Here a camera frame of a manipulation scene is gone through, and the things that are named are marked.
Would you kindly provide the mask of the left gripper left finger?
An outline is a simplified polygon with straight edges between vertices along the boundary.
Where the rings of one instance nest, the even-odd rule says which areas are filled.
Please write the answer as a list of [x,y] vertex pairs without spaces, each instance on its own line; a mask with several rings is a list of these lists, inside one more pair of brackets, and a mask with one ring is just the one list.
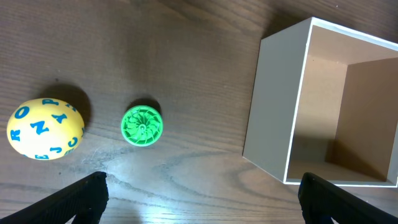
[[100,222],[109,193],[105,172],[94,172],[33,205],[1,219],[3,224]]

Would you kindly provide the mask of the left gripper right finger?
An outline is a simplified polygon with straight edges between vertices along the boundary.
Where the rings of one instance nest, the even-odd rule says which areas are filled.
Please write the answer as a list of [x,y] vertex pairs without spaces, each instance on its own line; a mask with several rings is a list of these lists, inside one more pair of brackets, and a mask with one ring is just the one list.
[[397,217],[355,197],[338,186],[311,173],[304,173],[298,190],[306,224],[397,223]]

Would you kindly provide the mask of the white cardboard box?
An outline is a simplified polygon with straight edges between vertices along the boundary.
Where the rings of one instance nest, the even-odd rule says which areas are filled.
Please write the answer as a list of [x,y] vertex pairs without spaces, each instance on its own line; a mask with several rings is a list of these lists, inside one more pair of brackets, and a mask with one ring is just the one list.
[[243,157],[284,184],[397,187],[397,44],[316,17],[262,39]]

